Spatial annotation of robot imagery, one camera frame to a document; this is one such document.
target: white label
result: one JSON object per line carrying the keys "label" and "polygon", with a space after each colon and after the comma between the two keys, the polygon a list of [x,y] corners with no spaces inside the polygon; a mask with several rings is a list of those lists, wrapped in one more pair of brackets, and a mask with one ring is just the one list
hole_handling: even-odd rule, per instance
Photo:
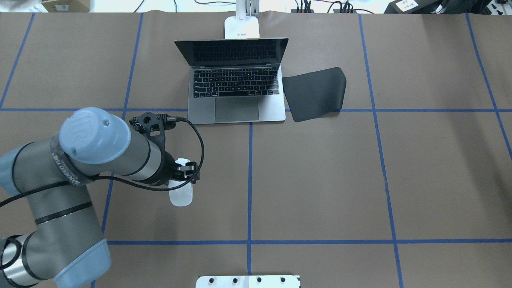
{"label": "white label", "polygon": [[402,12],[406,12],[413,9],[414,7],[418,7],[418,3],[416,3],[414,0],[403,0],[395,4],[398,8],[400,8],[400,10],[402,10]]}
{"label": "white label", "polygon": [[68,12],[69,11],[69,5],[59,5],[59,4],[56,4],[55,5],[55,9],[57,9],[57,11],[59,11],[59,12]]}

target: electrical cable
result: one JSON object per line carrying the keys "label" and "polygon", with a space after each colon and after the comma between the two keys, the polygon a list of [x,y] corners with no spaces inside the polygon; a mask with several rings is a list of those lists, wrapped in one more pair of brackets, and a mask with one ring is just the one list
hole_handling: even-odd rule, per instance
{"label": "electrical cable", "polygon": [[197,0],[194,0],[197,4],[213,4],[213,3],[225,3],[225,4],[236,4],[233,2],[224,2],[224,1],[213,1],[213,2],[197,2]]}
{"label": "electrical cable", "polygon": [[331,8],[334,4],[338,3],[339,4],[339,9],[341,10],[342,9],[342,6],[343,6],[343,3],[341,3],[340,1],[334,1],[334,2],[331,2],[331,6],[329,6],[329,9],[327,9],[327,13],[329,13],[329,11],[331,11]]}
{"label": "electrical cable", "polygon": [[374,14],[372,11],[369,11],[369,10],[366,10],[366,9],[351,9],[351,10],[345,11],[345,13],[351,13],[352,11],[357,11],[357,10],[366,11],[366,12],[370,12],[370,13]]}
{"label": "electrical cable", "polygon": [[142,0],[142,2],[139,4],[139,7],[137,7],[137,9],[135,9],[135,11],[133,11],[134,13],[137,12],[137,10],[139,10],[140,6],[142,6],[142,4],[145,2],[146,0]]}
{"label": "electrical cable", "polygon": [[23,197],[27,197],[27,196],[30,196],[32,194],[35,194],[37,192],[41,192],[41,191],[44,191],[44,190],[48,190],[48,189],[52,189],[52,188],[56,188],[56,187],[61,187],[61,186],[66,186],[66,185],[71,185],[69,182],[67,181],[62,181],[62,182],[57,182],[57,183],[53,183],[53,184],[50,184],[50,185],[46,185],[46,186],[43,186],[43,187],[39,187],[39,188],[36,188],[36,189],[32,189],[30,191],[27,191],[27,192],[23,192],[23,193],[20,193],[18,195],[15,195],[15,196],[12,196],[11,198],[8,198],[8,199],[5,199],[4,201],[0,202],[0,208],[15,201],[15,200],[18,200],[18,199],[21,199]]}
{"label": "electrical cable", "polygon": [[[199,161],[199,165],[197,166],[197,169],[192,174],[192,176],[189,177],[185,182],[181,183],[178,186],[171,187],[171,188],[153,188],[153,187],[148,187],[148,186],[140,185],[140,184],[137,184],[137,183],[133,183],[133,182],[131,182],[129,180],[125,180],[125,179],[118,178],[118,177],[115,177],[115,176],[94,176],[94,177],[91,177],[91,178],[93,180],[113,180],[113,181],[118,181],[118,182],[125,183],[125,184],[128,184],[128,185],[137,187],[137,188],[141,188],[141,189],[145,189],[145,190],[150,190],[150,191],[157,191],[157,192],[176,190],[176,189],[179,189],[179,188],[189,184],[197,176],[197,174],[201,170],[201,167],[203,167],[203,161],[204,161],[204,142],[203,142],[203,138],[201,137],[201,134],[199,134],[199,131],[197,130],[196,126],[194,126],[194,124],[192,122],[190,122],[190,120],[188,120],[187,118],[183,118],[183,117],[176,117],[176,120],[177,120],[177,122],[187,122],[188,125],[190,125],[190,127],[192,127],[192,129],[196,133],[196,135],[197,135],[197,137],[199,139],[199,143],[201,144],[201,160]],[[20,193],[18,195],[12,196],[12,197],[10,197],[10,198],[0,202],[0,208],[5,206],[5,205],[7,205],[7,204],[9,204],[9,203],[11,203],[11,202],[13,202],[13,201],[21,199],[23,197],[27,197],[27,196],[30,196],[32,194],[35,194],[35,193],[38,193],[38,192],[41,192],[41,191],[44,191],[44,190],[48,190],[48,189],[52,189],[52,188],[56,188],[56,187],[62,187],[62,186],[66,186],[66,185],[70,185],[70,183],[67,182],[67,181],[57,182],[57,183],[53,183],[53,184],[50,184],[50,185],[42,186],[42,187],[39,187],[39,188],[36,188],[36,189],[32,189],[32,190],[27,191],[27,192]]]}

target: keyboard key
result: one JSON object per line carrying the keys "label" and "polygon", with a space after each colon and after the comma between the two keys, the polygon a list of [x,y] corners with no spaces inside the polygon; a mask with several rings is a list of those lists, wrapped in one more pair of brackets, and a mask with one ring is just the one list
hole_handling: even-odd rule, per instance
{"label": "keyboard key", "polygon": [[247,91],[219,92],[219,97],[247,96]]}

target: label on robot arm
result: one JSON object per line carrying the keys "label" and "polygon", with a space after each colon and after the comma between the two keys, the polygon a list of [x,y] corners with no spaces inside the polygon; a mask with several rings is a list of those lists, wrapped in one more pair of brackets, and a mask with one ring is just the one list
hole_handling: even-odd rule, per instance
{"label": "label on robot arm", "polygon": [[418,7],[418,3],[416,3],[414,0],[402,0],[395,4],[398,8],[400,8],[400,10],[402,10],[402,12],[406,12],[413,9],[414,7]]}

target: silver robot arm segment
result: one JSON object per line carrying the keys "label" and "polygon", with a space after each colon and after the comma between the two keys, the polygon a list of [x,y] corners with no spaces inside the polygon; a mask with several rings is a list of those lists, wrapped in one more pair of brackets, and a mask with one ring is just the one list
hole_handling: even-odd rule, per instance
{"label": "silver robot arm segment", "polygon": [[[151,132],[141,128],[151,127],[157,117],[147,113],[140,121],[132,119],[131,129],[102,109],[81,109],[53,137],[0,157],[0,186],[11,196],[62,181],[71,184],[27,196],[37,231],[0,238],[0,288],[51,278],[59,288],[80,287],[110,268],[107,242],[85,184],[106,171],[152,186],[183,179],[189,171],[165,152],[165,140],[152,141]],[[163,132],[164,127],[153,128]]]}

